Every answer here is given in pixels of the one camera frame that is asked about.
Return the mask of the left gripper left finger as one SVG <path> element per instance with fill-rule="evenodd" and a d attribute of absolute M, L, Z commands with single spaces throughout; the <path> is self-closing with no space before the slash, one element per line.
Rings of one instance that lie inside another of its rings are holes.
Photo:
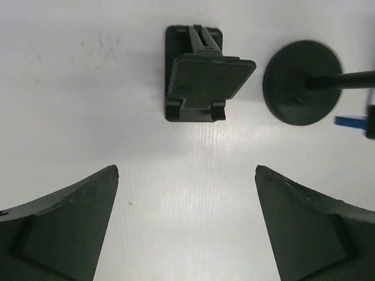
<path fill-rule="evenodd" d="M 93 280 L 119 182 L 111 165 L 1 211 L 1 280 Z"/>

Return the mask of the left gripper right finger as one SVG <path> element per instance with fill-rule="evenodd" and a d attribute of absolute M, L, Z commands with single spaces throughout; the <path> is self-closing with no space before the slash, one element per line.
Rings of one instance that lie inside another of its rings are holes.
<path fill-rule="evenodd" d="M 257 166 L 255 184 L 281 280 L 374 280 L 374 212 Z"/>

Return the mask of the black clamp phone stand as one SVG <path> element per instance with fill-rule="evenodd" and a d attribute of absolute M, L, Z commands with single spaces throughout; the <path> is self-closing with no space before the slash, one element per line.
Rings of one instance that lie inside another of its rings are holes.
<path fill-rule="evenodd" d="M 345 89 L 374 88 L 374 71 L 344 73 L 336 53 L 314 40 L 277 51 L 262 81 L 265 103 L 279 121 L 307 126 L 324 119 Z"/>

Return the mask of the blue-edged black phone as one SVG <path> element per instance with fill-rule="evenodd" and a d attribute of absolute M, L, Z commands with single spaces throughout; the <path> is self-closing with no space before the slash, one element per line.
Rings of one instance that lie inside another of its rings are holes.
<path fill-rule="evenodd" d="M 366 130 L 367 119 L 365 117 L 336 116 L 334 118 L 334 124 L 337 126 Z"/>

